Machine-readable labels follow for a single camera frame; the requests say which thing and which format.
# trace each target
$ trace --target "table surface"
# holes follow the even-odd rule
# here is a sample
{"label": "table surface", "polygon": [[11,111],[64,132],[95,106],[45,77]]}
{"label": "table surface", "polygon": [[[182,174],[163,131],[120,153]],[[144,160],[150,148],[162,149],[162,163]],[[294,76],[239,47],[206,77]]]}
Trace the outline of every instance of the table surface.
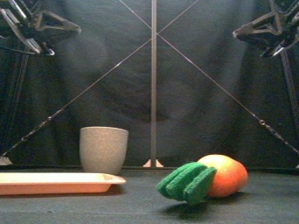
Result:
{"label": "table surface", "polygon": [[164,198],[155,190],[170,172],[123,170],[119,176],[127,183],[112,185],[104,193],[0,196],[0,224],[299,223],[298,175],[251,171],[240,192],[226,199],[208,199],[198,206],[188,206]]}

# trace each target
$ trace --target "gray cup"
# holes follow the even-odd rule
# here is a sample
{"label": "gray cup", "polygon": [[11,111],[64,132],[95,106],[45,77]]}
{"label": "gray cup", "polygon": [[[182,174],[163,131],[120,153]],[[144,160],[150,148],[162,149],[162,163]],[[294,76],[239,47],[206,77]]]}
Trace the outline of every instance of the gray cup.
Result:
{"label": "gray cup", "polygon": [[79,157],[84,172],[118,175],[127,156],[128,131],[86,127],[79,135]]}

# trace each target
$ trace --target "white tray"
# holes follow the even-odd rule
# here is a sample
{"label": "white tray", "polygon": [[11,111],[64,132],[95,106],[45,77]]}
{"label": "white tray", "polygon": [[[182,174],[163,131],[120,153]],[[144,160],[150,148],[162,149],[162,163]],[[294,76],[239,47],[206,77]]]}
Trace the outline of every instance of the white tray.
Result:
{"label": "white tray", "polygon": [[106,173],[0,172],[0,195],[103,193],[127,181]]}

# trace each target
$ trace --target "metal rod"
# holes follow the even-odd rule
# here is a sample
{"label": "metal rod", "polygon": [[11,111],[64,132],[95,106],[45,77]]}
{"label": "metal rod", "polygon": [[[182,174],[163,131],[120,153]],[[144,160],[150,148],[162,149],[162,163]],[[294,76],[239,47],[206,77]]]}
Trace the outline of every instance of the metal rod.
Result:
{"label": "metal rod", "polygon": [[151,167],[156,167],[156,0],[152,0]]}

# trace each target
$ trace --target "sponge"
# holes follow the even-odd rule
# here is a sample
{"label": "sponge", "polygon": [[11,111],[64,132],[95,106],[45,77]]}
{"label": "sponge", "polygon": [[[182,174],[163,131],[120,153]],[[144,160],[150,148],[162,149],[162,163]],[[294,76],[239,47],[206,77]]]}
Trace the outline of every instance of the sponge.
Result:
{"label": "sponge", "polygon": [[168,174],[166,176],[166,178],[163,178],[163,180],[160,181],[160,183],[156,185],[156,190],[158,192],[167,198],[171,199],[172,196],[170,195],[170,193],[166,190],[166,187],[170,185],[170,183],[172,182],[172,180],[176,178],[176,176],[188,168],[188,167],[194,167],[196,166],[198,163],[192,162],[188,164],[184,164],[183,166],[180,166],[178,169],[175,169],[171,174]]}
{"label": "sponge", "polygon": [[183,197],[191,206],[199,204],[211,188],[216,174],[214,167],[207,168],[183,190]]}
{"label": "sponge", "polygon": [[216,174],[214,167],[192,162],[174,170],[156,185],[158,192],[168,199],[186,200],[191,206],[200,203],[211,188]]}
{"label": "sponge", "polygon": [[184,200],[183,190],[186,186],[192,182],[194,178],[207,169],[204,164],[191,164],[172,179],[171,183],[166,187],[166,191],[174,200]]}

